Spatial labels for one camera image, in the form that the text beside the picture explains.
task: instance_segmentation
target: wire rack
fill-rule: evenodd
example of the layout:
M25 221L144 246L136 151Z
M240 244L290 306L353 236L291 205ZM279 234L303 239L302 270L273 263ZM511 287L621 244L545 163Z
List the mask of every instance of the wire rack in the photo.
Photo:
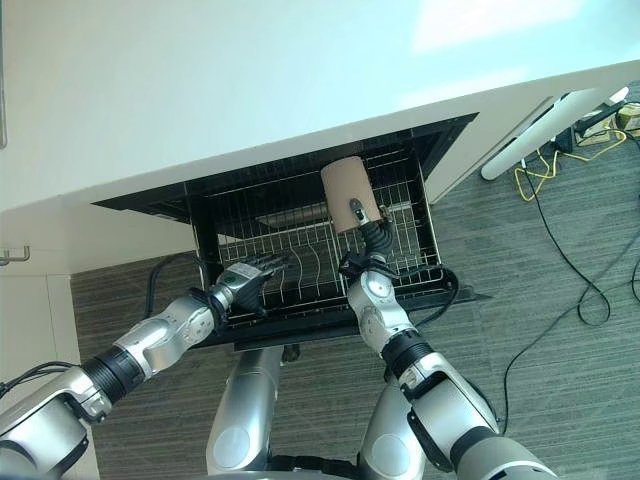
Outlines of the wire rack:
M438 265L424 182L413 153L397 149L363 161L378 204L387 207L393 220L389 265L399 272L422 264ZM324 164L310 160L304 173L208 197L217 219L224 266L248 255L288 255L288 268L263 290L267 310L344 303L347 283L338 273L338 263L347 251L363 252L364 244L357 230L334 233L319 173ZM397 292L423 289L441 279L437 269L423 271L396 281Z

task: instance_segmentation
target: black cable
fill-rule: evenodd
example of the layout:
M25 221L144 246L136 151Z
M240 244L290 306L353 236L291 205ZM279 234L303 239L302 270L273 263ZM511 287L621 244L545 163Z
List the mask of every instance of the black cable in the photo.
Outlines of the black cable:
M536 345L540 340L542 340L551 330L553 330L553 328L558 325L558 323L560 322L560 320L562 320L564 317L566 317L570 312L572 312L574 309L578 312L578 317L580 318L580 320L589 326L592 327L598 327L603 325L604 323L606 323L610 318L611 318L611 304L609 303L609 299L607 298L607 296L605 295L606 293L618 289L618 288L622 288L624 286L627 285L631 285L631 290L633 293L633 296L635 297L635 299L638 301L638 303L640 303L640 294L637 292L636 290L636 282L638 281L638 273L640 272L640 260L638 260L633 268L633 273L631 275L631 280L627 280L626 282L607 288L605 290L601 290L598 286L595 285L594 281L599 280L601 277L603 277L609 270L611 270L611 268L617 264L620 259L631 249L631 247L633 246L633 244L640 238L640 231L638 231L633 238L631 239L631 241L629 241L627 243L627 245L625 245L625 247L622 249L622 251L616 255L616 257L609 262L609 264L595 277L595 280L590 280L589 278L587 278L582 272L580 272L580 270L577 269L577 267L569 260L569 258L567 257L567 255L564 253L564 251L562 250L562 248L560 248L560 245L558 244L557 240L555 239L555 237L553 236L553 233L551 232L551 229L549 228L549 224L547 223L547 219L544 216L544 212L542 211L542 207L540 206L540 201L538 200L538 196L535 194L535 190L533 188L533 183L531 182L531 178L529 177L529 174L527 172L526 167L524 168L525 170L525 175L527 177L527 180L529 182L529 186L531 187L532 191L534 191L534 198L536 200L536 205L538 207L538 212L540 213L540 217L544 223L545 229L549 235L549 237L551 238L551 240L553 241L553 244L556 246L556 248L558 249L558 252L560 253L560 255L562 256L562 258L566 261L566 263L571 267L571 269L576 272L584 281L585 283L587 283L587 287L585 288L585 290L582 292L582 295L580 295L580 299L578 300L577 303L575 303L574 305L572 305L571 307L567 308L564 312L562 312L558 317L556 317L556 319L551 322L549 324L549 326L547 326L535 339L533 339L533 341L531 341L528 345L526 345L522 350L520 350L509 362L509 364L507 365L507 368L505 369L504 372L504 376L502 379L502 386L503 386L503 391L504 391L504 404L505 404L505 415L504 415L504 420L503 420L503 428L502 428L502 434L504 435L507 432L507 429L509 427L509 388L508 388L508 378L509 378L509 372L511 371L511 368L513 367L513 365L515 364L515 362L522 356L524 355L529 349L531 349L534 345ZM589 297L587 297L587 293L590 290L595 290L596 293L594 295L591 295ZM582 315L582 305L584 305L585 303L587 303L589 300L591 300L592 298L601 298L604 302L605 305L607 306L607 315L606 317L598 322L598 323L592 323L587 321L584 316Z
M207 272L207 266L195 254L193 254L193 253L177 253L175 255L171 255L169 257L166 257L160 263L158 263L155 267L153 267L153 269L151 270L151 273L149 273L149 278L147 280L147 297L146 297L146 302L145 302L145 309L144 309L144 317L143 318L149 318L151 316L151 314L153 313L153 304L155 303L156 284L158 283L158 275L160 275L160 272L162 271L162 269L164 267L166 267L168 264L174 262L175 260L177 260L179 258L184 258L184 259L190 260L193 263L195 263L200 268L200 272L202 274L202 281L204 283L204 288L208 289L211 286L211 282L209 281L209 273ZM211 312L214 315L213 318L217 318L216 317L217 314L216 314L215 307L211 303L211 297L208 294L206 295L206 297L207 297L208 307L211 309Z
M21 383L35 380L36 378L40 378L51 373L62 373L74 366L75 365L73 363L59 361L46 362L40 365L36 365L35 367L30 368L29 370L24 372L22 375L19 375L6 383L0 382L0 398L4 397L13 388L15 388L17 385L20 385Z
M593 281L591 281L591 279L589 279L589 277L587 277L584 273L582 273L578 269L578 267L576 267L574 265L574 263L569 259L569 257L567 257L567 254L564 253L564 251L562 250L562 248L558 244L558 241L556 240L556 237L553 235L553 233L551 232L551 229L549 228L549 223L547 222L547 218L545 217L544 212L542 211L542 206L540 205L540 199L538 199L538 195L535 193L535 187L533 186L533 182L531 181L531 177L529 176L529 171L527 170L526 167L524 167L523 170L524 170L525 177L527 177L527 182L529 182L529 186L531 187L531 191L533 192L533 198L536 201L536 206L538 207L538 212L540 213L540 218L542 219L542 223L544 224L544 228L547 231L547 234L549 235L549 238L551 239L551 241L555 245L556 249L558 250L558 253L562 257L562 259L565 261L565 263L567 265L569 265L571 270L573 270L587 284L587 288L586 288L586 290L584 291L584 293L582 294L582 296L580 298L581 299L584 298L584 296L587 294L587 292L590 289L593 289L593 290L595 290L597 292L597 294L598 294L597 296L599 296L602 299L602 301L604 302L605 306L607 307L607 314L606 314L605 318L603 320L601 320L600 322L592 323L592 322L589 322L584 317L584 315L582 313L582 304L580 303L580 304L578 304L578 307L577 307L578 308L578 317L580 318L580 320L582 322L584 322L585 324L587 324L587 325L589 325L591 327L597 327L597 326L600 326L600 325L606 323L609 320L609 318L611 318L611 303L609 302L609 299L600 290L600 288L595 283L593 283ZM624 255L626 253L626 251L630 247L631 247L631 245L628 245L620 256ZM609 268L611 268L611 266L607 267L605 269L605 271L602 272L599 276L602 276L604 273L606 273L606 271Z
M627 285L631 285L632 288L635 285L635 283L638 281L638 277L637 277L637 273L638 273L638 269L640 268L640 260L638 260L635 264L635 267L633 269L633 276L631 277L631 280L627 280L624 283L620 283L618 285L614 285L613 287L607 288L605 290L602 290L602 293L608 293L611 292L613 290L617 290L619 288L622 287L626 287ZM507 433L507 429L509 427L509 388L508 388L508 377L509 377L509 372L511 371L511 368L513 367L513 365L515 364L515 362L518 360L518 358L520 358L522 355L524 355L529 349L531 349L531 347L533 347L536 343L538 343L540 340L542 340L542 338L544 338L545 335L547 335L551 330L553 330L553 328L558 325L558 323L560 322L560 320L562 320L564 317L566 317L569 313L571 313L573 310L577 309L581 304L591 300L592 298L596 298L598 297L598 294L595 295L591 295L590 297L587 297L583 300L581 300L580 302L577 302L573 305L571 305L569 308L567 308L564 312L562 312L558 317L556 317L556 319L551 322L551 324L549 324L549 326L547 328L545 328L542 333L540 333L531 343L529 343L526 347L524 347L522 350L520 350L509 362L509 364L507 365L507 368L504 372L504 376L502 378L502 386L504 388L504 405L505 405L505 415L504 415L504 419L503 419L503 427L502 427L502 434L504 435L505 433Z
M453 305L453 302L458 296L458 291L460 290L460 282L458 281L458 277L456 276L455 273L453 273L451 270L447 268L440 267L440 269L442 270L442 274L444 275L444 280L448 281L449 283L449 292L450 292L449 298L447 299L447 302L444 305L442 305L438 310L433 312L431 315L427 315L425 318L423 318L418 323L416 323L415 324L416 327L419 327L429 322L433 322L434 320L437 320L438 318L440 318L442 315L444 315L447 312L447 310L449 310L449 307Z

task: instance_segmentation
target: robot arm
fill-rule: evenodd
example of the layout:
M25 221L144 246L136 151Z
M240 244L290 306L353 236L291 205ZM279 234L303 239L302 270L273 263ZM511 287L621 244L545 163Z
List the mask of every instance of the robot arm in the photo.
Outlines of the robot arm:
M486 401L422 339L381 269L364 270L348 300L363 340L385 360L411 403L407 421L431 463L455 470L460 480L556 478L526 448L500 436Z
M177 298L105 352L68 369L1 414L0 477L62 475L88 445L80 419L89 424L104 421L116 402L213 333L231 303L259 308L262 285L282 267L283 258L277 256L252 257L230 266L210 288L208 299L201 291Z

